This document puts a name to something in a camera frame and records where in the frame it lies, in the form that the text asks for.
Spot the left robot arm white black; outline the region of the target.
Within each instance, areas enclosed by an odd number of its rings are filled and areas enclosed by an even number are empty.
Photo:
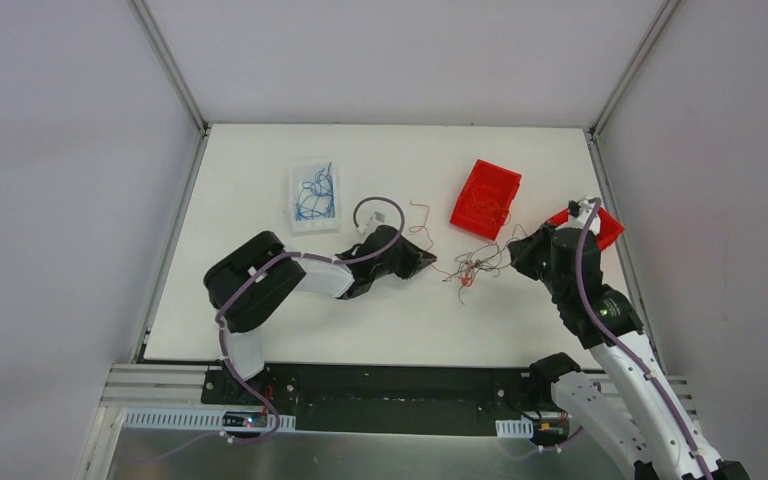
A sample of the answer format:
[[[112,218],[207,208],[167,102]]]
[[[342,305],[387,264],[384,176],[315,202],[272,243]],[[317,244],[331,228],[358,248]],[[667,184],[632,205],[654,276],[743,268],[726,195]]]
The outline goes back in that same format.
[[[394,275],[409,280],[437,256],[379,225],[335,257],[286,249],[269,230],[238,247],[203,278],[216,309],[221,361],[231,371],[226,389],[241,404],[257,402],[265,390],[261,327],[294,292],[350,300],[368,293],[375,281]]]

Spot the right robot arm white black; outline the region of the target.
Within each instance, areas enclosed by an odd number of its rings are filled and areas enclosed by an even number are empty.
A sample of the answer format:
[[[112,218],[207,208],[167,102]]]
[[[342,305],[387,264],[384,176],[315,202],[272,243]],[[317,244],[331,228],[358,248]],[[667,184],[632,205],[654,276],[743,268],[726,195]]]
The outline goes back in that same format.
[[[547,224],[507,250],[518,273],[546,287],[564,326],[624,403],[618,409],[606,400],[569,355],[558,353],[530,367],[533,405],[571,413],[627,479],[748,478],[740,462],[722,458],[682,407],[634,307],[604,282],[592,232]]]

